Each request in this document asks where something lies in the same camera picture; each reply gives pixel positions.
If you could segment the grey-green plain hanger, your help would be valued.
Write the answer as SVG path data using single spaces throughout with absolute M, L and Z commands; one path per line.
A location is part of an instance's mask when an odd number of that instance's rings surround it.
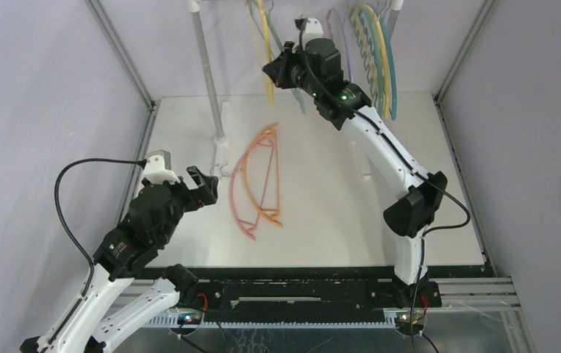
M 270 7 L 266 12 L 266 18 L 267 18 L 267 21 L 268 21 L 269 29 L 271 31 L 271 35 L 272 35 L 272 37 L 274 39 L 274 42 L 276 44 L 276 47 L 278 48 L 279 51 L 281 51 L 282 48 L 283 48 L 283 44 L 282 44 L 282 41 L 280 40 L 279 33 L 277 32 L 276 27 L 274 26 L 274 23 L 273 23 L 272 18 L 271 18 L 271 13 L 272 13 L 273 9 L 274 9 L 274 0 L 270 0 Z M 304 103 L 304 98 L 303 98 L 302 94 L 300 92 L 298 92 L 298 90 L 295 89 L 295 88 L 291 89 L 291 93 L 293 94 L 293 97 L 295 98 L 295 100 L 299 103 L 301 112 L 303 114 L 306 114 L 307 109 L 306 109 L 306 105 Z

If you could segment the purple wavy hanger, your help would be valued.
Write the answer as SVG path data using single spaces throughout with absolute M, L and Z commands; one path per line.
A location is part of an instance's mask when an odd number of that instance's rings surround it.
M 337 21 L 338 26 L 340 27 L 340 33 L 342 36 L 342 44 L 343 44 L 343 51 L 344 51 L 344 58 L 346 59 L 346 73 L 347 78 L 349 81 L 354 80 L 354 66 L 353 60 L 351 58 L 351 52 L 349 47 L 349 35 L 348 31 L 345 28 L 345 19 L 344 17 L 338 12 L 338 10 L 334 7 L 331 7 L 326 12 L 326 27 L 328 29 L 329 37 L 336 42 L 334 39 L 335 28 L 333 26 L 332 19 Z

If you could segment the yellow wavy hanger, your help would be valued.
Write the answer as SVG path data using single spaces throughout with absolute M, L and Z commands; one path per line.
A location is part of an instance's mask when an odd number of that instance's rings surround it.
M 371 101 L 381 118 L 393 119 L 392 77 L 381 17 L 369 4 L 349 11 L 351 31 L 359 49 Z

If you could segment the orange plain hanger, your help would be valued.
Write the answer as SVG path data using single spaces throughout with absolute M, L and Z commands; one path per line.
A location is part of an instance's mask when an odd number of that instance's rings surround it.
M 257 217 L 269 224 L 282 228 L 281 222 L 281 177 L 278 149 L 278 123 L 265 127 L 250 143 L 242 158 L 242 177 L 246 195 L 254 207 Z M 268 150 L 268 160 L 264 164 L 263 181 L 260 190 L 250 183 L 250 160 L 262 149 Z

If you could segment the green wavy hanger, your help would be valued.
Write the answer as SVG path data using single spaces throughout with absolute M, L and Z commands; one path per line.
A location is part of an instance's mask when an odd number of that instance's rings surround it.
M 361 26 L 361 55 L 366 59 L 368 64 L 365 73 L 371 99 L 381 119 L 386 119 L 385 113 L 383 112 L 384 99 L 382 93 L 384 80 L 381 72 L 382 57 L 380 56 L 376 25 L 374 24 L 374 8 L 369 4 L 359 4 L 354 8 L 354 14 Z

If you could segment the blue wavy hanger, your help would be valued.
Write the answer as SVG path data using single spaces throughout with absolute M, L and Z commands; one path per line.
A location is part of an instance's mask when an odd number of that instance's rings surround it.
M 376 35 L 380 56 L 382 61 L 381 72 L 383 74 L 384 87 L 383 99 L 386 119 L 395 121 L 398 112 L 398 87 L 396 79 L 396 67 L 393 57 L 391 44 L 392 30 L 388 29 L 386 20 L 386 10 L 374 10 L 374 24 L 376 25 Z

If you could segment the yellow plain hanger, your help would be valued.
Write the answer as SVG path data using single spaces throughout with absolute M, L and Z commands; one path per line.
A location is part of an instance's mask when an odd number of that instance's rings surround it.
M 271 33 L 268 25 L 268 18 L 265 11 L 264 1 L 246 1 L 248 13 L 251 21 L 251 29 L 253 31 L 254 46 L 257 53 L 257 59 L 261 67 L 272 59 L 271 51 Z M 257 41 L 256 33 L 262 37 L 262 45 Z

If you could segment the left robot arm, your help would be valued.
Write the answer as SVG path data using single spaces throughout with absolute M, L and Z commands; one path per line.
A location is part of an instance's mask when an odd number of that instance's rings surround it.
M 197 300 L 196 276 L 176 264 L 167 267 L 150 290 L 107 314 L 169 243 L 183 215 L 217 202 L 218 178 L 195 166 L 186 171 L 196 184 L 194 189 L 165 167 L 145 168 L 143 187 L 124 218 L 104 236 L 82 289 L 48 332 L 24 340 L 21 352 L 112 352 L 157 314 Z

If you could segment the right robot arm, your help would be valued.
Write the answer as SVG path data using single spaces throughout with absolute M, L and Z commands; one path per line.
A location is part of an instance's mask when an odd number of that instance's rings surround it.
M 356 143 L 385 178 L 395 198 L 383 212 L 385 223 L 396 234 L 393 295 L 401 305 L 414 305 L 423 294 L 419 281 L 427 275 L 421 239 L 440 208 L 446 176 L 430 173 L 414 160 L 366 93 L 345 79 L 340 52 L 329 38 L 316 38 L 305 46 L 285 42 L 262 72 L 276 88 L 308 93 L 320 116 Z

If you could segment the white clothes rack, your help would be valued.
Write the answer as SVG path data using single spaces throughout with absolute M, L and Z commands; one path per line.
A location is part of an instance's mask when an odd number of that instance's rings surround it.
M 220 104 L 218 103 L 218 96 L 215 89 L 215 83 L 212 76 L 212 69 L 210 65 L 210 58 L 207 50 L 207 44 L 204 36 L 204 30 L 202 28 L 201 22 L 201 15 L 200 15 L 200 3 L 202 1 L 187 1 L 187 6 L 189 8 L 192 22 L 193 22 L 193 30 L 194 35 L 196 38 L 196 42 L 199 49 L 199 56 L 201 60 L 205 85 L 207 89 L 207 96 L 210 101 L 210 107 L 212 111 L 212 118 L 215 124 L 215 135 L 214 135 L 214 149 L 213 149 L 213 157 L 212 157 L 212 166 L 210 168 L 210 173 L 213 176 L 220 177 L 220 178 L 227 178 L 227 174 L 222 174 L 222 169 L 228 165 L 227 162 L 227 149 L 229 145 L 229 139 L 226 136 L 226 132 L 224 129 L 224 124 L 227 122 L 228 117 L 228 108 L 224 109 L 225 107 L 220 108 Z M 258 4 L 258 1 L 245 1 L 246 7 L 248 7 L 249 14 L 252 15 L 254 11 L 251 7 L 256 7 L 258 10 L 262 11 L 261 17 L 261 24 L 264 24 L 263 27 L 266 28 L 264 32 L 260 30 L 260 36 L 262 38 L 269 37 L 271 35 L 274 40 L 276 41 L 276 46 L 280 48 L 279 36 L 277 31 L 274 29 L 274 25 L 270 19 L 270 14 L 274 8 L 274 1 L 269 1 L 271 3 L 268 10 L 265 10 L 264 4 Z M 394 31 L 396 19 L 403 7 L 404 1 L 385 1 L 386 6 L 382 9 L 376 6 L 374 12 L 382 19 L 384 22 L 383 26 L 387 25 L 386 14 L 388 13 L 391 18 L 392 24 L 388 26 L 387 31 L 390 30 L 390 33 Z M 296 97 L 297 101 L 300 104 L 301 110 L 303 113 L 306 113 L 306 108 L 304 105 L 304 100 L 300 96 L 300 93 L 297 93 L 295 90 L 292 90 L 293 95 Z M 392 106 L 388 108 L 385 113 L 389 113 L 389 119 L 395 120 L 396 118 L 396 101 L 391 103 Z

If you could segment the pink plain hanger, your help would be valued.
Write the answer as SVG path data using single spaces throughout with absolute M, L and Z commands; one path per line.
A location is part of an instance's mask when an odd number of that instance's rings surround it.
M 279 149 L 279 127 L 278 127 L 278 149 Z M 260 224 L 265 222 L 263 219 L 257 217 L 254 207 L 251 205 L 248 196 L 246 195 L 243 177 L 242 177 L 242 158 L 246 150 L 240 155 L 235 163 L 233 171 L 227 174 L 225 179 L 228 182 L 228 202 L 231 216 L 239 231 L 244 234 L 248 239 L 255 241 L 257 239 L 257 231 Z M 260 190 L 262 181 L 264 179 L 263 173 L 265 170 L 264 164 L 268 160 L 268 150 L 262 149 L 250 160 L 250 183 L 255 190 Z

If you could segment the left circuit board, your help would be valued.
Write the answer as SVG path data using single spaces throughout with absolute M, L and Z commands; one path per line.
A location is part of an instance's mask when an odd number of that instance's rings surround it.
M 202 322 L 203 315 L 198 313 L 185 313 L 183 315 L 179 315 L 177 319 L 176 325 L 180 326 L 187 326 L 187 325 L 199 325 Z

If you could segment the circuit board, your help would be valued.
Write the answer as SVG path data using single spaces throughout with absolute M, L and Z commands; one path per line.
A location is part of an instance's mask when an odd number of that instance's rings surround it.
M 187 325 L 199 325 L 202 322 L 203 315 L 198 313 L 185 313 L 183 315 L 179 315 L 177 319 L 176 325 L 180 326 L 187 326 Z
M 416 325 L 420 322 L 420 320 L 422 319 L 422 316 L 418 316 L 418 317 L 414 317 L 411 316 L 410 314 L 402 314 L 399 317 L 397 317 L 395 319 L 395 323 L 396 325 Z

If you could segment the right circuit board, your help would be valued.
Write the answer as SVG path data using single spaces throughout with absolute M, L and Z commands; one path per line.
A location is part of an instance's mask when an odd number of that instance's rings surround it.
M 411 316 L 410 314 L 402 314 L 399 317 L 397 317 L 395 319 L 395 323 L 396 325 L 416 325 L 420 322 L 420 320 L 422 319 L 422 316 L 418 316 L 418 317 L 414 317 Z

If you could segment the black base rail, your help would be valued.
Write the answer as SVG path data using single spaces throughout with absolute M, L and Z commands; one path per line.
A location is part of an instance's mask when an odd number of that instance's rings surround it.
M 447 279 L 484 279 L 481 265 L 436 265 L 419 290 L 403 289 L 390 266 L 203 268 L 190 271 L 208 301 L 207 321 L 222 324 L 379 323 L 385 310 L 442 307 Z

